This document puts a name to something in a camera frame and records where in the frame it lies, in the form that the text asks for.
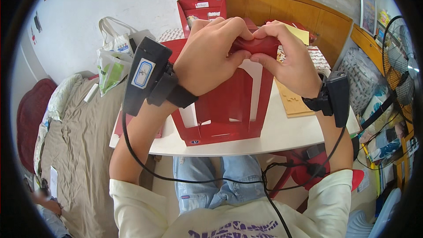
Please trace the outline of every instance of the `white table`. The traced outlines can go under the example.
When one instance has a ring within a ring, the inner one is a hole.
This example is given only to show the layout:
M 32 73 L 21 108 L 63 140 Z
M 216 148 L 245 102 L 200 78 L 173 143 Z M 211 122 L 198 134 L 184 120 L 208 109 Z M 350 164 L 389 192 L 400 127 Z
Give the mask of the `white table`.
M 350 134 L 360 130 L 350 107 L 346 125 Z M 315 115 L 287 118 L 273 81 L 269 106 L 260 138 L 189 146 L 179 136 L 172 116 L 166 119 L 162 138 L 155 139 L 150 154 L 162 156 L 234 156 L 285 151 L 322 143 L 323 134 Z

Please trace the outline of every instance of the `electric fan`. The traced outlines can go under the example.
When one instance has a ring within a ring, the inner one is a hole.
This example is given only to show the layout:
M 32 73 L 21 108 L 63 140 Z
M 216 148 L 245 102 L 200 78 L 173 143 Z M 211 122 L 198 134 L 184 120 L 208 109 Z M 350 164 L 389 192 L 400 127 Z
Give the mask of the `electric fan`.
M 382 62 L 389 97 L 363 124 L 366 129 L 392 104 L 402 117 L 412 123 L 411 103 L 419 68 L 410 32 L 402 16 L 394 17 L 385 30 L 382 43 Z

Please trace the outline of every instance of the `beige blanket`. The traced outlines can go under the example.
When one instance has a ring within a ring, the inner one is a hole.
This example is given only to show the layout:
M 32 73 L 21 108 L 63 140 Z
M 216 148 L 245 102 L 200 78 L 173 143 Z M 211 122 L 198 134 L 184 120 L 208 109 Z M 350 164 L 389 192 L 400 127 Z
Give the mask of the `beige blanket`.
M 74 237 L 117 237 L 113 200 L 109 196 L 110 135 L 122 103 L 125 84 L 104 97 L 97 91 L 83 100 L 98 78 L 84 79 L 72 95 L 63 121 L 52 121 L 41 155 L 41 177 L 58 172 L 58 201 L 64 224 Z

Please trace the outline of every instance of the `light blue jeans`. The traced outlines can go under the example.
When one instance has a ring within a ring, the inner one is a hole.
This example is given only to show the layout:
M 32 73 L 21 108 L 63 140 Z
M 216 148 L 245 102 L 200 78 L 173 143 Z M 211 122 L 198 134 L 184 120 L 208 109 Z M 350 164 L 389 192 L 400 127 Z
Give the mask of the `light blue jeans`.
M 262 180 L 255 156 L 220 157 L 223 177 L 240 182 Z M 173 157 L 173 176 L 190 181 L 214 179 L 215 169 L 208 157 Z M 193 184 L 175 182 L 180 214 L 196 208 L 214 209 L 219 205 L 243 203 L 265 197 L 262 183 L 240 184 L 224 180 L 219 189 L 214 182 Z

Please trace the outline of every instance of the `label sticker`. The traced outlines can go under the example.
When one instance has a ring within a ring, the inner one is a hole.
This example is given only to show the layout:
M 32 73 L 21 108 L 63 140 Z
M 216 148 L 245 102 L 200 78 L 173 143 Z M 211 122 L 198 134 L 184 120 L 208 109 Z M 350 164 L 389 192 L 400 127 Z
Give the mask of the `label sticker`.
M 219 17 L 220 16 L 220 11 L 218 11 L 218 12 L 209 12 L 209 13 L 207 13 L 207 16 L 209 16 L 209 17 Z
M 135 71 L 131 84 L 144 89 L 148 84 L 148 80 L 150 79 L 151 73 L 153 72 L 155 66 L 156 64 L 152 61 L 148 61 L 147 59 L 142 58 L 138 64 L 137 70 Z
M 119 45 L 118 51 L 124 51 L 128 48 L 129 48 L 128 45 L 125 43 L 125 44 Z
M 209 7 L 208 2 L 200 2 L 195 4 L 195 8 L 201 8 L 201 7 Z

